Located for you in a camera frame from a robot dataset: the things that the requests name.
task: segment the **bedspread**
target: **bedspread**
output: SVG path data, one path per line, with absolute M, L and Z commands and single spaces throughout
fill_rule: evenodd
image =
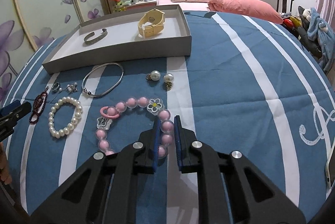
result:
M 118 87 L 101 98 L 81 91 L 83 117 L 73 133 L 61 139 L 48 132 L 48 112 L 62 92 L 48 96 L 46 110 L 36 125 L 28 116 L 4 141 L 13 186 L 23 207 L 32 213 L 66 178 L 98 150 L 94 136 L 99 109 L 130 96 L 160 97 L 183 127 L 215 150 L 239 150 L 265 173 L 303 211 L 309 221 L 326 199 L 325 163 L 335 135 L 330 114 L 334 92 L 321 68 L 301 44 L 281 26 L 229 13 L 189 11 L 192 35 L 190 57 L 168 57 L 121 62 L 125 76 Z M 4 104 L 19 99 L 33 102 L 46 86 L 62 87 L 82 79 L 93 67 L 48 75 L 43 60 L 61 41 L 42 46 L 16 78 Z M 159 70 L 174 74 L 172 89 L 164 81 L 148 82 L 146 74 Z M 119 68 L 108 66 L 90 75 L 86 87 L 101 93 L 119 78 Z M 73 108 L 62 106 L 55 128 L 65 127 Z M 114 150 L 138 139 L 153 126 L 153 117 L 127 110 L 108 131 Z M 137 221 L 197 223 L 196 175 L 180 175 L 174 147 L 155 175 L 140 175 Z

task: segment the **silver bangle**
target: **silver bangle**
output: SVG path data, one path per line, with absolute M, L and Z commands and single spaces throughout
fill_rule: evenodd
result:
M 109 88 L 106 92 L 104 92 L 104 93 L 102 93 L 102 94 L 99 94 L 99 95 L 94 95 L 94 94 L 92 94 L 90 91 L 88 91 L 88 90 L 84 87 L 85 82 L 86 82 L 88 76 L 89 76 L 90 74 L 92 74 L 95 70 L 97 70 L 97 69 L 99 69 L 99 68 L 101 68 L 101 67 L 103 67 L 103 66 L 108 66 L 108 65 L 117 65 L 118 67 L 121 68 L 121 72 L 122 72 L 122 74 L 121 74 L 120 79 L 118 80 L 118 82 L 117 82 L 116 84 L 114 84 L 114 85 L 113 85 L 111 88 Z M 104 95 L 108 94 L 110 91 L 112 91 L 116 86 L 118 86 L 118 85 L 120 84 L 120 82 L 122 81 L 122 78 L 123 78 L 123 73 L 124 73 L 123 66 L 120 65 L 119 63 L 106 63 L 106 64 L 103 64 L 103 65 L 99 65 L 98 67 L 94 68 L 91 72 L 89 72 L 89 73 L 85 76 L 85 78 L 83 79 L 83 82 L 82 82 L 82 84 L 81 84 L 82 92 L 83 92 L 84 94 L 88 94 L 89 96 L 92 96 L 92 97 L 100 97 L 100 96 L 104 96 Z
M 88 40 L 89 38 L 95 35 L 94 32 L 91 32 L 90 34 L 85 36 L 84 42 L 86 45 L 90 46 L 92 44 L 95 44 L 96 42 L 99 42 L 101 39 L 105 38 L 107 34 L 108 34 L 108 31 L 105 28 L 103 28 L 103 33 L 101 35 L 99 35 L 97 38 L 94 38 L 92 40 Z

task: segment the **curtain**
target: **curtain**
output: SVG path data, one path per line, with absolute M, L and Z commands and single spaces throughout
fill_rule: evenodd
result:
M 317 0 L 316 10 L 335 30 L 335 0 Z

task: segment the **phone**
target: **phone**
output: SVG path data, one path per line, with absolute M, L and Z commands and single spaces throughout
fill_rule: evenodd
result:
M 335 140 L 326 162 L 326 180 L 329 189 L 332 187 L 335 181 L 335 154 L 333 154 L 334 147 L 335 147 Z

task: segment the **chair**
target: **chair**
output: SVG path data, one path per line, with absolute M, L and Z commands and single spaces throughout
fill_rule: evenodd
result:
M 290 9 L 290 12 L 292 12 L 292 5 L 293 5 L 293 1 L 294 0 L 291 0 L 291 9 Z M 279 10 L 279 0 L 277 0 L 277 12 Z M 282 6 L 282 12 L 283 13 L 287 13 L 287 0 L 283 0 L 283 6 Z

